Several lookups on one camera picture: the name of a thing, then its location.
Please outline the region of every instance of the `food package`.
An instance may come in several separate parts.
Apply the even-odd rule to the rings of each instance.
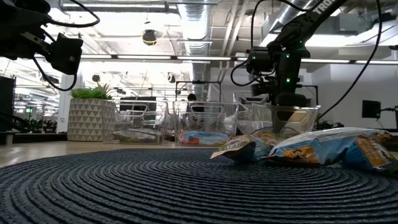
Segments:
[[[123,143],[162,143],[163,136],[160,131],[153,129],[128,129],[113,132],[115,140]]]
[[[189,131],[180,135],[182,144],[223,145],[229,141],[226,134],[205,131]]]
[[[291,128],[282,128],[278,133],[274,133],[273,131],[273,127],[266,127],[254,131],[251,135],[275,146],[283,140],[299,134],[296,130]]]
[[[273,145],[251,135],[238,136],[221,146],[210,159],[223,155],[236,162],[256,162],[268,155]]]
[[[397,175],[398,161],[389,152],[398,136],[364,128],[335,128],[300,134],[282,141],[267,159],[286,163],[327,166],[341,161],[356,169]]]

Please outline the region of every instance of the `metal frame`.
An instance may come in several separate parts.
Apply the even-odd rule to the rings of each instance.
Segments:
[[[302,87],[312,87],[315,89],[315,101],[317,103],[317,106],[319,105],[319,99],[318,99],[318,85],[301,85]]]
[[[179,83],[191,83],[191,84],[199,84],[199,85],[205,85],[205,84],[211,84],[211,83],[216,83],[220,87],[220,92],[219,92],[219,102],[221,102],[221,82],[208,82],[208,81],[176,81],[175,82],[175,101],[177,100],[177,91],[178,91],[178,84]]]

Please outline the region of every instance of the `robotic arm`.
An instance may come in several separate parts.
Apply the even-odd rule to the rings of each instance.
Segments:
[[[0,0],[0,56],[16,60],[41,54],[54,69],[76,75],[83,41],[59,34],[52,44],[46,43],[41,26],[52,21],[49,12],[44,0]]]
[[[246,70],[257,77],[258,84],[251,85],[254,96],[267,93],[273,105],[305,106],[306,98],[295,93],[302,58],[309,58],[305,43],[320,24],[346,0],[320,0],[306,13],[286,24],[276,39],[267,47],[253,47],[249,53]],[[275,76],[262,72],[275,70]]]

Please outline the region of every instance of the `white geometric planter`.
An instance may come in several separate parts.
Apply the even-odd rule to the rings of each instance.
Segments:
[[[68,141],[97,142],[102,141],[103,136],[112,135],[115,117],[109,113],[111,111],[115,111],[113,102],[72,98],[69,107]]]

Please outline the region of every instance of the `green plant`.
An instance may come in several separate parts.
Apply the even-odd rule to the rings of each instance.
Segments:
[[[109,89],[109,84],[105,84],[101,86],[99,83],[98,87],[89,89],[89,88],[78,88],[71,90],[70,94],[73,98],[95,98],[95,99],[102,99],[102,100],[110,100],[112,96],[109,94],[111,93],[111,89]]]

